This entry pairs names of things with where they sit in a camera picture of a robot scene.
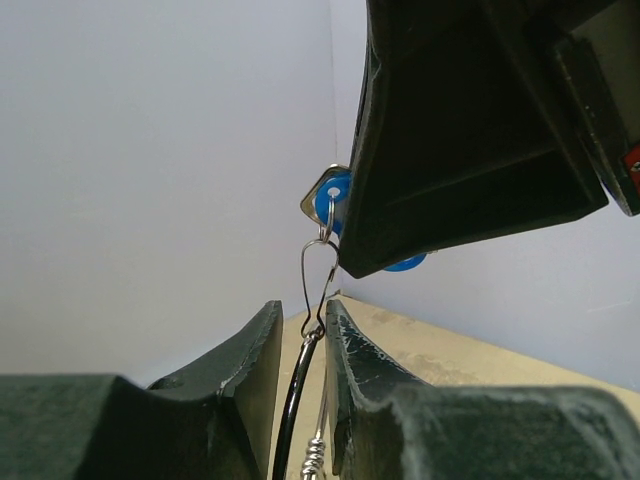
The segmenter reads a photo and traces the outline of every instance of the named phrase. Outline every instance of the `beige table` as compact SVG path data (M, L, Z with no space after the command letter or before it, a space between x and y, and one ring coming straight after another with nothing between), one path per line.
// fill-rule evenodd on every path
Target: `beige table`
M614 393L640 421L640 394L615 387L549 363L489 345L443 328L418 322L356 300L341 300L362 332L411 372L434 385L589 385ZM272 450L291 373L300 352L304 315L285 322ZM314 433L325 351L316 349L307 377L289 457L288 479L299 479L299 468L309 437ZM327 451L327 472L331 471Z

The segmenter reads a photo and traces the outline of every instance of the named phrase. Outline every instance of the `tan surface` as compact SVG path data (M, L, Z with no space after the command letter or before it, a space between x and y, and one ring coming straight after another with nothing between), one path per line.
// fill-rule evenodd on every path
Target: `tan surface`
M615 387L549 363L534 360L443 328L412 320L356 300L337 297L365 335L411 372L434 385L589 385L618 396L640 421L640 394ZM291 372L300 352L304 315L285 322L272 450ZM299 479L307 440L314 433L325 359L324 345L316 353L307 377L289 457L288 479ZM327 452L327 471L331 470Z

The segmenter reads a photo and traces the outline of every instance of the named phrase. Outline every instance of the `metal spring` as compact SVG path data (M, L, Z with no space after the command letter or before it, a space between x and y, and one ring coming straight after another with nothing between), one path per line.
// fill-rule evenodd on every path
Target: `metal spring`
M325 442L322 438L312 438L309 440L306 456L302 463L300 474L302 478L310 478L313 475L322 475L324 473L324 450Z

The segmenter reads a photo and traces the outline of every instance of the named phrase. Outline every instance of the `white wall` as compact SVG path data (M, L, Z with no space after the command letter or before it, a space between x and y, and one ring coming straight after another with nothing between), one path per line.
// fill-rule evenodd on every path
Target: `white wall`
M364 0L333 0L338 158L362 81ZM640 218L614 204L568 225L439 252L416 270L345 275L344 291L640 391Z
M0 373L145 383L302 310L330 35L318 0L0 3Z

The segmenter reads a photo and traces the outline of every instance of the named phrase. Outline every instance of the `table surface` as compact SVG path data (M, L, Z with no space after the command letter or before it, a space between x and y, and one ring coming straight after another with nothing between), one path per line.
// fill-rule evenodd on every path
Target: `table surface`
M551 365L504 348L453 333L383 308L337 296L362 332L412 373L433 385L587 385L615 394L640 422L640 394ZM300 352L300 326L304 314L285 322L280 378L274 418L272 455L291 373ZM307 376L293 434L287 479L298 480L307 441L313 435L325 361L317 348ZM327 478L331 470L327 449Z

